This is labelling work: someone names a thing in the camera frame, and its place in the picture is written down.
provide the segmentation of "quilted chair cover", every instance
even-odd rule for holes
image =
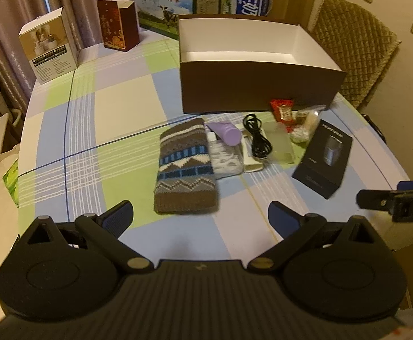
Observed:
[[[312,34],[348,72],[340,92],[354,108],[369,95],[400,44],[374,15],[345,0],[323,0]]]

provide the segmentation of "black cable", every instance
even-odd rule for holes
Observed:
[[[252,135],[252,155],[257,159],[266,158],[272,151],[273,146],[262,135],[262,121],[255,114],[246,115],[243,119],[244,128]]]

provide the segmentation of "shaver image on box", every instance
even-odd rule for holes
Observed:
[[[336,163],[337,159],[339,159],[341,150],[342,142],[339,141],[336,137],[330,135],[324,148],[323,161],[327,165],[333,166]]]

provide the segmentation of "ribbed black surface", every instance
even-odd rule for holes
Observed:
[[[7,317],[0,340],[376,340],[396,320],[335,324],[296,307],[273,277],[246,272],[240,261],[164,261],[129,276],[96,312],[63,323]]]

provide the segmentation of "screw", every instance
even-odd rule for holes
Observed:
[[[266,270],[273,267],[274,262],[271,258],[257,257],[250,261],[250,265],[258,270]]]
[[[147,268],[150,265],[150,261],[143,257],[136,257],[129,259],[127,265],[129,268],[141,270]]]

